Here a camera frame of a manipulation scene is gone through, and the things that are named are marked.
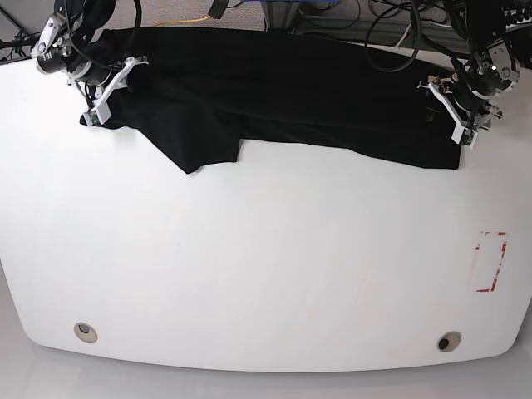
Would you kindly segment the black T-shirt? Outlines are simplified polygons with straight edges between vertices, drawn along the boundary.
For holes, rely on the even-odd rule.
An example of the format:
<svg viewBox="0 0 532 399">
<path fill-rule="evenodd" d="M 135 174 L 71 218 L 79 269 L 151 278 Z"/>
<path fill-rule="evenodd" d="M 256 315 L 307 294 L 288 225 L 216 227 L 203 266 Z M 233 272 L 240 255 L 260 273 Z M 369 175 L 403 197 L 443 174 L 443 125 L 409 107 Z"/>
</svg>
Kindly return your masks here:
<svg viewBox="0 0 532 399">
<path fill-rule="evenodd" d="M 448 71 L 317 37 L 207 27 L 143 27 L 127 86 L 108 101 L 110 130 L 143 134 L 187 174 L 235 162 L 244 140 L 352 150 L 423 169 L 455 170 L 454 121 L 419 84 Z"/>
</svg>

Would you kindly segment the grey metal stand base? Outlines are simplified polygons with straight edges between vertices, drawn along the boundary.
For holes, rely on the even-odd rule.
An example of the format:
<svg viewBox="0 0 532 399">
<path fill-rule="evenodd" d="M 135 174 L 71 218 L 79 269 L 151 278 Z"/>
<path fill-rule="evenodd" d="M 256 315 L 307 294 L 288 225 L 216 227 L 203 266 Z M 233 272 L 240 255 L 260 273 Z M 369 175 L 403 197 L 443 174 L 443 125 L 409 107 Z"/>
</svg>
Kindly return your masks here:
<svg viewBox="0 0 532 399">
<path fill-rule="evenodd" d="M 325 15 L 332 5 L 318 1 L 260 1 L 267 32 L 304 34 L 330 28 L 334 19 Z"/>
</svg>

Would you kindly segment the black tripod leg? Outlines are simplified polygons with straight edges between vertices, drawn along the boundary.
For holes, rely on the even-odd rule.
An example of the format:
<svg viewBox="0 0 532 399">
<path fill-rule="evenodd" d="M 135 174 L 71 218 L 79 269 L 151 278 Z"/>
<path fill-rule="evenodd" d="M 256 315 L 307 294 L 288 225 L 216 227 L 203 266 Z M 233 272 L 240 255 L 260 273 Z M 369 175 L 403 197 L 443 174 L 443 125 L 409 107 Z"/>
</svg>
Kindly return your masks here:
<svg viewBox="0 0 532 399">
<path fill-rule="evenodd" d="M 23 37 L 32 36 L 32 34 L 3 7 L 0 7 L 0 13 L 11 25 L 13 25 L 22 34 Z"/>
</svg>

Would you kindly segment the white power strip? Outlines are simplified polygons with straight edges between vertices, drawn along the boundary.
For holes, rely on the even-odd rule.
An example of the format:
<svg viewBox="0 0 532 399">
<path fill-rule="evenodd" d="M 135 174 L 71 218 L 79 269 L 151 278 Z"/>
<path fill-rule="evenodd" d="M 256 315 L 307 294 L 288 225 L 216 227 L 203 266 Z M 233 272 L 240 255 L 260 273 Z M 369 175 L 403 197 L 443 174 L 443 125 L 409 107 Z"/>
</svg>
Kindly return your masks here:
<svg viewBox="0 0 532 399">
<path fill-rule="evenodd" d="M 531 26 L 531 9 L 518 8 L 505 11 L 506 31 L 513 32 Z"/>
</svg>

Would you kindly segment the red tape rectangle marking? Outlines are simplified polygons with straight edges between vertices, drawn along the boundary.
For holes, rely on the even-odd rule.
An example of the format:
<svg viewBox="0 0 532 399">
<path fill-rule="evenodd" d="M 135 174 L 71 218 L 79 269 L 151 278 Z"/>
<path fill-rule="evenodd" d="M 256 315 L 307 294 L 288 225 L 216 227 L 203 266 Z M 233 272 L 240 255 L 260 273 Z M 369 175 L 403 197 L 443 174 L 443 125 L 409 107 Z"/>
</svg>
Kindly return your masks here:
<svg viewBox="0 0 532 399">
<path fill-rule="evenodd" d="M 506 232 L 480 233 L 470 279 L 470 285 L 476 293 L 490 293 L 495 290 L 508 237 Z"/>
</svg>

